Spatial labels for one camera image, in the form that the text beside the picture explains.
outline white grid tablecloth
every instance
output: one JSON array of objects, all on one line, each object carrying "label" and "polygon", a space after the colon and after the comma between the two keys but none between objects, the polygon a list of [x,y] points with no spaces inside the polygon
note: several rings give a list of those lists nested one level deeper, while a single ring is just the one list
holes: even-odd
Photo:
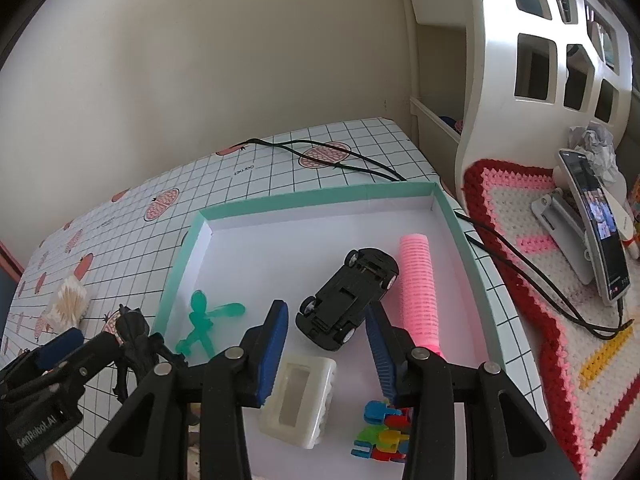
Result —
[{"label": "white grid tablecloth", "polygon": [[[408,180],[440,183],[431,165],[401,129],[383,118],[326,124],[265,140],[309,138],[344,143],[354,152],[393,167]],[[294,148],[304,152],[311,146],[297,144]],[[384,173],[358,158],[350,157],[344,163]],[[80,259],[89,253],[93,260],[82,283],[93,299],[80,323],[85,338],[103,329],[106,318],[116,311],[119,303],[132,309],[140,307],[151,326],[167,274],[196,210],[232,200],[373,182],[387,181],[330,166],[305,168],[299,157],[285,150],[249,144],[227,155],[206,156],[149,179],[120,197],[116,195],[115,202],[106,202],[74,219],[33,253],[10,309],[0,365],[11,362],[21,349],[34,348],[56,336],[53,332],[42,332],[38,339],[34,338],[36,320],[60,281],[74,272]],[[172,189],[178,190],[175,201],[157,219],[146,221],[145,212],[154,203],[152,200]],[[448,198],[454,209],[462,211],[454,199]],[[463,231],[478,238],[469,224],[460,223]],[[507,372],[548,423],[540,378],[516,309],[490,257],[475,248],[474,252],[498,327]],[[113,365],[88,382],[79,401],[84,415],[82,423],[56,444],[72,466],[82,460],[119,409],[112,392],[115,382]],[[133,387],[135,378],[130,376],[129,383]]]}]

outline tray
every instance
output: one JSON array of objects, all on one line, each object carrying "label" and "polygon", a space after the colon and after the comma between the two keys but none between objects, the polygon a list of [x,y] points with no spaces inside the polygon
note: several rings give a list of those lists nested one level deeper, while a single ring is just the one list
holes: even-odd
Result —
[{"label": "tray", "polygon": [[[401,235],[423,233],[430,241],[440,315],[440,345],[453,363],[477,367],[487,360],[487,346],[497,344],[495,325],[473,254],[439,186],[427,182],[373,184],[257,198],[201,210],[194,218],[167,279],[152,332],[164,335],[169,348],[191,330],[188,313],[194,290],[207,297],[207,308],[242,303],[242,317],[216,318],[210,332],[216,352],[240,341],[244,331],[262,323],[273,299],[289,305],[285,352],[333,358],[337,362],[334,397],[324,439],[304,450],[257,429],[258,410],[244,410],[252,471],[272,480],[399,478],[402,465],[350,455],[356,434],[365,427],[364,405],[382,399],[364,326],[337,352],[314,345],[294,318],[304,298],[315,294],[342,265],[353,248],[377,247],[398,256]],[[399,325],[399,287],[383,304]],[[485,335],[485,327],[493,327]],[[191,365],[207,357],[194,345]],[[462,410],[456,412],[456,469],[465,471]],[[331,464],[331,472],[326,465]]]}]

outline screw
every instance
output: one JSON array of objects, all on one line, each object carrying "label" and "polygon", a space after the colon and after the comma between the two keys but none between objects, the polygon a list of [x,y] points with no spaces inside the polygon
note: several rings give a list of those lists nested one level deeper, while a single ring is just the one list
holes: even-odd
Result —
[{"label": "screw", "polygon": [[239,346],[232,346],[225,350],[225,357],[227,359],[239,359],[244,355],[244,350]]},{"label": "screw", "polygon": [[154,373],[156,375],[168,375],[171,368],[171,363],[160,363],[154,367]]},{"label": "screw", "polygon": [[426,348],[422,348],[421,346],[417,346],[411,350],[411,356],[414,359],[420,359],[420,361],[428,359],[430,354],[431,353]]},{"label": "screw", "polygon": [[482,364],[482,368],[484,368],[485,372],[491,375],[497,375],[502,371],[500,365],[498,363],[494,363],[493,361],[485,362],[484,364]]}]

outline black toy car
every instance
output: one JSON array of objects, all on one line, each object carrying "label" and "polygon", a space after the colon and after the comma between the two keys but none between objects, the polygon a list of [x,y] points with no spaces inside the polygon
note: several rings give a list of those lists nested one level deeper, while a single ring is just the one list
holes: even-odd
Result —
[{"label": "black toy car", "polygon": [[386,294],[398,273],[396,261],[379,249],[349,251],[338,272],[302,302],[296,325],[320,348],[337,350],[360,326],[367,305]]}]

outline watermelon print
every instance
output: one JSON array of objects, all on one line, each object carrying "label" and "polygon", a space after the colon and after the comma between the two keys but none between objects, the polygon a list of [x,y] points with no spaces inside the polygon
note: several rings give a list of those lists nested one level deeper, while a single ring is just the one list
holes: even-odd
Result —
[{"label": "watermelon print", "polygon": [[238,144],[237,146],[231,146],[230,148],[227,148],[226,150],[220,150],[219,152],[216,152],[216,155],[220,155],[220,156],[224,156],[224,155],[228,155],[229,153],[233,153],[236,152],[237,150],[244,150],[246,148],[246,144]]},{"label": "watermelon print", "polygon": [[44,264],[44,261],[47,259],[47,256],[49,256],[49,251],[45,251],[42,257],[40,258],[40,261],[38,262],[38,270],[40,270],[40,267],[42,266],[42,264]]},{"label": "watermelon print", "polygon": [[125,189],[124,191],[121,191],[121,192],[119,192],[119,193],[116,193],[115,195],[113,195],[113,196],[111,197],[111,201],[112,201],[112,202],[117,202],[118,200],[120,200],[120,199],[124,196],[124,194],[125,194],[128,190],[129,190],[129,188],[127,187],[127,189]]},{"label": "watermelon print", "polygon": [[[329,146],[337,146],[338,148],[342,148],[344,150],[350,150],[351,147],[346,145],[343,142],[328,142]],[[312,156],[314,158],[318,158],[320,160],[325,160],[327,162],[341,162],[345,158],[349,156],[349,153],[340,152],[339,150],[332,150],[327,146],[314,146],[309,150],[306,150],[304,155]],[[298,163],[303,168],[309,168],[310,170],[317,170],[318,168],[326,168],[328,164],[320,164],[319,162],[315,162],[312,160],[308,160],[308,158],[300,157],[298,159]]]},{"label": "watermelon print", "polygon": [[160,217],[162,213],[164,213],[171,204],[175,202],[180,194],[180,190],[173,188],[168,189],[160,193],[155,199],[154,202],[146,208],[145,211],[145,221],[151,222]]},{"label": "watermelon print", "polygon": [[120,339],[120,336],[118,335],[118,332],[116,330],[116,321],[118,320],[119,317],[120,317],[120,310],[116,310],[113,314],[111,314],[111,317],[108,317],[106,319],[106,323],[104,327],[102,327],[102,332],[109,332],[110,334],[113,334],[114,336],[116,336],[118,343],[122,344],[122,339]]},{"label": "watermelon print", "polygon": [[42,275],[38,278],[38,283],[36,283],[35,293],[38,294],[40,289],[42,288],[42,284],[44,283],[44,279],[47,277],[47,273],[43,272]]},{"label": "watermelon print", "polygon": [[22,320],[24,319],[24,313],[21,312],[20,313],[20,317],[18,318],[18,323],[17,326],[15,328],[15,333],[19,334],[20,333],[20,329],[22,328]]},{"label": "watermelon print", "polygon": [[94,254],[89,253],[80,258],[80,262],[76,266],[76,270],[74,270],[74,276],[78,279],[78,281],[84,278],[84,275],[91,267],[91,262],[94,260]]},{"label": "watermelon print", "polygon": [[40,334],[42,334],[42,331],[45,329],[45,327],[47,329],[49,328],[49,325],[47,324],[46,321],[44,321],[44,318],[42,317],[43,314],[44,314],[44,312],[42,314],[40,314],[40,317],[36,321],[36,326],[33,327],[33,336],[36,339],[38,339],[40,337]]}]

